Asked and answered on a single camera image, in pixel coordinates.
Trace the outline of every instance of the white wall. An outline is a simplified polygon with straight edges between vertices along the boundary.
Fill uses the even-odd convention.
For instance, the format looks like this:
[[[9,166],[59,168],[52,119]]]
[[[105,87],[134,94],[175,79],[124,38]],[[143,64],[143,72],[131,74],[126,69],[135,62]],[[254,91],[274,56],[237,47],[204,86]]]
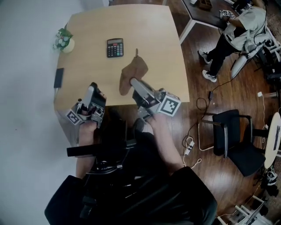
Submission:
[[[109,6],[109,0],[80,0],[85,11]]]
[[[0,224],[47,225],[44,209],[75,173],[53,108],[56,31],[79,0],[4,0],[0,5]]]

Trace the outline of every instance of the light wood tabletop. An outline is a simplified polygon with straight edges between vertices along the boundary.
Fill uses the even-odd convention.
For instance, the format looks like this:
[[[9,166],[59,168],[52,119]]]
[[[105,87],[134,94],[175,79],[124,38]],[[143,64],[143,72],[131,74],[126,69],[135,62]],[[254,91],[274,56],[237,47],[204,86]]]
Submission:
[[[275,160],[279,150],[281,140],[281,118],[280,114],[276,112],[273,115],[271,125],[269,128],[267,146],[265,148],[265,162],[264,167],[268,169]]]
[[[58,68],[64,68],[64,75],[56,110],[72,108],[92,82],[107,96],[107,105],[135,104],[132,89],[127,96],[120,95],[119,79],[136,48],[148,65],[143,80],[189,102],[183,53],[168,6],[131,4],[82,12],[71,16],[67,29],[75,46],[59,56]],[[112,38],[123,38],[123,57],[107,58],[106,41]]]

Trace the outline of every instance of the black chair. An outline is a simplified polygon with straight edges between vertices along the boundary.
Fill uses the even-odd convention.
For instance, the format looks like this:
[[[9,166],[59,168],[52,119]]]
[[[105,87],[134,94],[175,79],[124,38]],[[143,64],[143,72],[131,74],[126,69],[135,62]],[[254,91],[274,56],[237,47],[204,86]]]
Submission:
[[[198,133],[200,123],[213,124],[214,154],[229,157],[244,177],[257,172],[263,166],[265,157],[260,149],[252,144],[252,118],[240,115],[237,109],[211,115],[213,121],[201,120],[198,123]],[[249,139],[242,142],[240,142],[240,118],[247,118],[250,123]]]

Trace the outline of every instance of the white sneaker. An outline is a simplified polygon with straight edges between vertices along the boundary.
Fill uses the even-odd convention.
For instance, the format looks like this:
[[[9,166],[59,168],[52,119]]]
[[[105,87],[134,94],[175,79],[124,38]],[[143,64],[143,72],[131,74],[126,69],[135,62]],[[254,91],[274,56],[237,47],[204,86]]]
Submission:
[[[216,77],[211,76],[207,70],[202,70],[202,75],[205,77],[207,80],[212,81],[213,83],[216,82]]]
[[[204,59],[206,64],[209,64],[211,61],[208,61],[207,53],[203,52],[202,50],[198,50],[198,54]]]
[[[271,166],[267,171],[267,185],[272,186],[275,185],[277,181],[277,174],[275,173],[273,167]]]

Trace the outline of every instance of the calculator display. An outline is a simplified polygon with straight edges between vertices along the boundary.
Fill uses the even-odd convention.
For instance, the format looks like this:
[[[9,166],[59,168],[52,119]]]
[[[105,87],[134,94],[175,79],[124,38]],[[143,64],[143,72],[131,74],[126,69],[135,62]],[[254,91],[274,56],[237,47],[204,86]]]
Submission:
[[[119,40],[108,40],[107,44],[121,43],[121,42],[122,42],[122,39],[119,39]]]

